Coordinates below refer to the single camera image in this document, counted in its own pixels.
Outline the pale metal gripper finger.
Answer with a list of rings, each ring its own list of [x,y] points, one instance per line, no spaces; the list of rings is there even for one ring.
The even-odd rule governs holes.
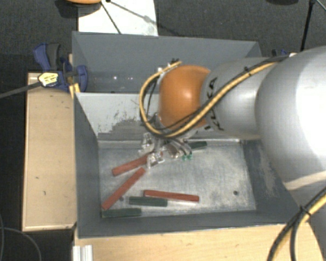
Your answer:
[[[147,168],[151,169],[152,167],[162,164],[164,162],[164,154],[162,152],[152,152],[147,157]]]
[[[154,138],[151,133],[144,133],[141,141],[141,148],[139,149],[139,155],[145,155],[150,153],[154,149]]]

